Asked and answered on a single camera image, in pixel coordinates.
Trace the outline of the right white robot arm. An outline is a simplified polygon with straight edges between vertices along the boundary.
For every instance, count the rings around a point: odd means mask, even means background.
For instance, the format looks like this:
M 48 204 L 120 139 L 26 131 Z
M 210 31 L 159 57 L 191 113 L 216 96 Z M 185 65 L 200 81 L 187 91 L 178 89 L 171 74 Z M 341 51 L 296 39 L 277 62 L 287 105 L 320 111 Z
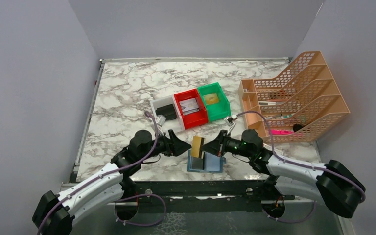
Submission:
M 251 129 L 243 131 L 239 140 L 222 130 L 200 149 L 219 157 L 232 153 L 248 158 L 254 171 L 268 175 L 257 194 L 269 200 L 298 196 L 324 205 L 340 217 L 352 218 L 366 199 L 365 187 L 339 161 L 309 164 L 284 157 L 265 148 L 263 139 Z

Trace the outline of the gold credit card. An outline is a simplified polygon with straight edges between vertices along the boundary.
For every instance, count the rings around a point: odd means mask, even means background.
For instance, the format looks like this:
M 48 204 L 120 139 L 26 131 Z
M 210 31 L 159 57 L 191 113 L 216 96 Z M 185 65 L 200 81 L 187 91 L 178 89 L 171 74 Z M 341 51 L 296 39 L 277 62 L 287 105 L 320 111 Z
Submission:
M 204 137 L 200 136 L 193 136 L 192 138 L 192 144 L 191 144 L 191 152 L 190 155 L 195 158 L 204 158 L 204 153 L 201 150 L 201 147 L 203 146 L 205 141 Z

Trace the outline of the blue card holder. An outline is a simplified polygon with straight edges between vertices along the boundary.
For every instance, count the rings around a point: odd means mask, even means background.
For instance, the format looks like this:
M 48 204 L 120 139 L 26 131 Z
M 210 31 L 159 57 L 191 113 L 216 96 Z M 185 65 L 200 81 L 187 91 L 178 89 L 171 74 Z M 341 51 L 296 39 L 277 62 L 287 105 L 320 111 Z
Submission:
M 225 157 L 218 157 L 209 153 L 205 153 L 204 160 L 205 160 L 205 169 L 204 170 L 190 170 L 190 150 L 188 151 L 188 159 L 187 159 L 187 172 L 197 172 L 197 173 L 222 173 L 224 164 L 227 163 Z

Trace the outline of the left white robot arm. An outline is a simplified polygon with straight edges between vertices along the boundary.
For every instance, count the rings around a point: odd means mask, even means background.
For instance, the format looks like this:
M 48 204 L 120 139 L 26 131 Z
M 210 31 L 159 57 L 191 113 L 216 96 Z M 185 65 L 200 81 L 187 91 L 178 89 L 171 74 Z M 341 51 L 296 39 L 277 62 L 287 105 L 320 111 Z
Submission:
M 59 193 L 42 195 L 32 217 L 40 235 L 68 235 L 76 222 L 95 209 L 122 198 L 134 199 L 136 184 L 131 176 L 141 163 L 157 155 L 180 156 L 191 145 L 179 139 L 173 130 L 155 137 L 139 130 L 129 145 L 115 154 L 99 172 Z

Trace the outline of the black VIP credit card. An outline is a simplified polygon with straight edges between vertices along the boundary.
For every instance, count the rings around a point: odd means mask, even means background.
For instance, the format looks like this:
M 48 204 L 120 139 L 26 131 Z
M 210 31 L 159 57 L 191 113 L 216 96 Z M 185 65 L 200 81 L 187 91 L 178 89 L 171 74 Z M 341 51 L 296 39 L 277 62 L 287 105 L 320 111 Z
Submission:
M 204 158 L 191 157 L 190 159 L 190 170 L 204 170 L 205 160 Z

